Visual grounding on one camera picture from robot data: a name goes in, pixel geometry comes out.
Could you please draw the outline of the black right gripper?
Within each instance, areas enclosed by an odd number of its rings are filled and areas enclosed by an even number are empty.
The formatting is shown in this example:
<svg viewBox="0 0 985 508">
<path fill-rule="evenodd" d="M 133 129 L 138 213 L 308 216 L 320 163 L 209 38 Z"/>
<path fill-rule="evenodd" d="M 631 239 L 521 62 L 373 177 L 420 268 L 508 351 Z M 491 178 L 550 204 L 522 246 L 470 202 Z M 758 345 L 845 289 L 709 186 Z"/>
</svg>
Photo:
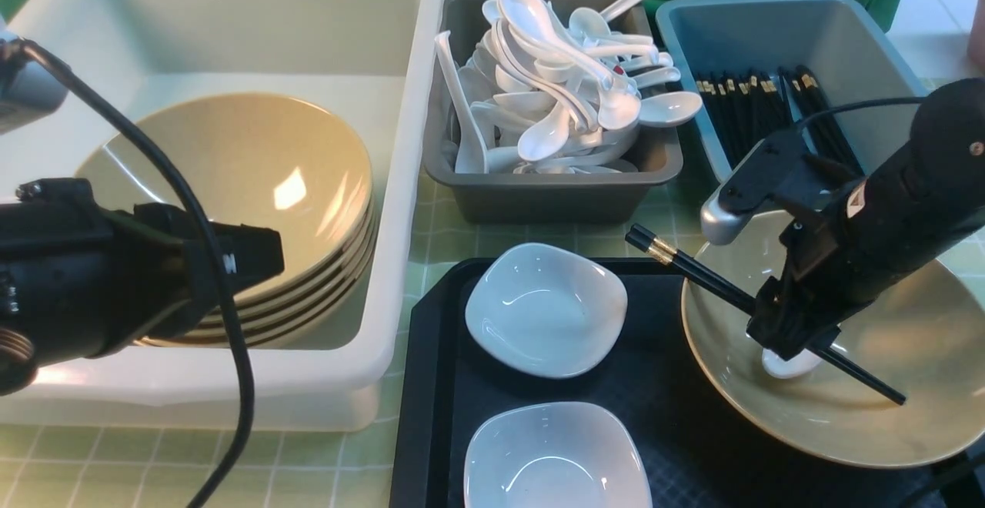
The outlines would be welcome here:
<svg viewBox="0 0 985 508">
<path fill-rule="evenodd" d="M 884 290 L 983 227 L 983 80 L 923 98 L 907 142 L 864 178 L 803 159 L 834 184 L 820 211 L 777 197 L 783 272 L 756 295 L 746 332 L 785 359 L 828 346 Z"/>
</svg>

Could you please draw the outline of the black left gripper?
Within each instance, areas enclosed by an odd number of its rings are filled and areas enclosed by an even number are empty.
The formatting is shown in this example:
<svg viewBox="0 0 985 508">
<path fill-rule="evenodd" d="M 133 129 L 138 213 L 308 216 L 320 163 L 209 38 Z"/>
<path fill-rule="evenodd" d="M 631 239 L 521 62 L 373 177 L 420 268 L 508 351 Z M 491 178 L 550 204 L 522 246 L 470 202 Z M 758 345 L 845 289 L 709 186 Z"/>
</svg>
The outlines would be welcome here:
<svg viewBox="0 0 985 508">
<path fill-rule="evenodd" d="M 1 393 L 42 367 L 179 337 L 219 307 L 204 245 L 172 204 L 103 209 L 87 179 L 19 185 L 1 210 Z"/>
</svg>

